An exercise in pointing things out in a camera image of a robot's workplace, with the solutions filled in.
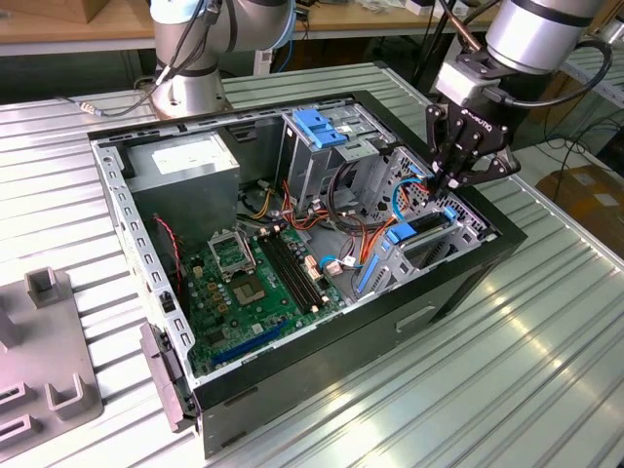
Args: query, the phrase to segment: green circuit board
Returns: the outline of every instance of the green circuit board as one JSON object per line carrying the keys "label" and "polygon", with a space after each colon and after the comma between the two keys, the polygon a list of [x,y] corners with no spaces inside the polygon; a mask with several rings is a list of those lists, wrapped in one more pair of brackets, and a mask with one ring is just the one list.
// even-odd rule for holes
{"label": "green circuit board", "polygon": [[[281,233],[281,239],[289,246],[298,267],[305,273],[303,259],[309,252],[293,229]],[[191,364],[199,374],[206,374],[227,362],[265,346],[270,341],[287,336],[297,330],[344,307],[339,292],[327,280],[312,283],[316,291],[327,301],[318,312],[299,310],[288,288],[276,269],[271,265],[260,247],[259,241],[248,239],[256,262],[253,274],[241,272],[229,283],[223,281],[216,259],[206,248],[182,263],[189,272],[190,293],[189,324],[195,336],[195,345],[189,352]],[[241,253],[234,245],[220,250],[220,264],[230,265],[240,260]],[[201,275],[197,265],[201,264]],[[237,346],[247,347],[238,352]],[[224,352],[234,350],[236,356]]]}

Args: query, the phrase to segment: cardboard box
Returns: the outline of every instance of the cardboard box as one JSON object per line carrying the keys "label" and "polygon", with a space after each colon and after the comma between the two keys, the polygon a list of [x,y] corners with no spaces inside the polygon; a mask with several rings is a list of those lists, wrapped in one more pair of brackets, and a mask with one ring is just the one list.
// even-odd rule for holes
{"label": "cardboard box", "polygon": [[[558,179],[555,171],[536,188],[552,200]],[[607,172],[598,166],[564,171],[557,205],[624,258],[624,189]]]}
{"label": "cardboard box", "polygon": [[87,23],[109,0],[0,0],[0,9]]}

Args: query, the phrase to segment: workbench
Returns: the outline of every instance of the workbench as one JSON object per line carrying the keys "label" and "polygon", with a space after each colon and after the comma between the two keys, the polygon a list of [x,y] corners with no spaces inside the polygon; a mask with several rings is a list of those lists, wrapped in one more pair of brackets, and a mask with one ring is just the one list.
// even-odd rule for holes
{"label": "workbench", "polygon": [[[495,9],[476,18],[471,29],[486,29],[494,14]],[[424,34],[429,15],[414,15],[404,9],[377,14],[355,3],[317,4],[310,9],[309,22],[307,35],[303,23],[297,22],[294,40]],[[433,17],[432,30],[436,24],[438,19]],[[452,32],[452,27],[448,26],[446,32]],[[152,19],[145,0],[110,0],[88,24],[13,12],[0,19],[0,57],[154,47]]]}
{"label": "workbench", "polygon": [[[225,80],[235,107],[368,90],[424,137],[426,100],[374,64]],[[104,109],[135,92],[84,97]],[[3,468],[204,465],[173,434],[140,352],[145,320],[86,132],[57,100],[0,107],[0,281],[71,277],[104,401],[98,419]],[[480,187],[528,235],[453,314],[211,460],[212,466],[605,466],[624,455],[622,260],[517,176]]]}

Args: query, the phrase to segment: red cable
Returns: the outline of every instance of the red cable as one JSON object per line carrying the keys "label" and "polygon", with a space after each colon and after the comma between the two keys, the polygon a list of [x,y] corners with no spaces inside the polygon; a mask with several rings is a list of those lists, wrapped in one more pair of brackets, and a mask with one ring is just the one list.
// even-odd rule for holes
{"label": "red cable", "polygon": [[174,234],[174,231],[172,231],[172,228],[169,227],[169,224],[167,224],[165,221],[163,221],[160,217],[154,216],[154,219],[156,219],[156,221],[158,221],[167,231],[167,233],[169,234],[169,238],[172,241],[172,245],[174,246],[174,255],[175,255],[175,273],[177,274],[177,295],[181,295],[182,293],[182,268],[180,265],[180,261],[179,261],[179,252],[177,251],[177,243],[176,243],[176,235]]}

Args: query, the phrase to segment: yellow wire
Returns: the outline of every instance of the yellow wire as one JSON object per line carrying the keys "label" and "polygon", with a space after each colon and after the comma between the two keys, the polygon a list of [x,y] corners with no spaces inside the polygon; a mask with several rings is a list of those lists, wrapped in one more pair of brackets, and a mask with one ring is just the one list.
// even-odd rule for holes
{"label": "yellow wire", "polygon": [[264,205],[262,205],[262,209],[259,212],[252,215],[253,219],[261,219],[263,216],[266,215],[266,212],[269,209],[269,200],[272,194],[273,194],[273,190],[269,189],[266,191],[266,198],[264,198]]}

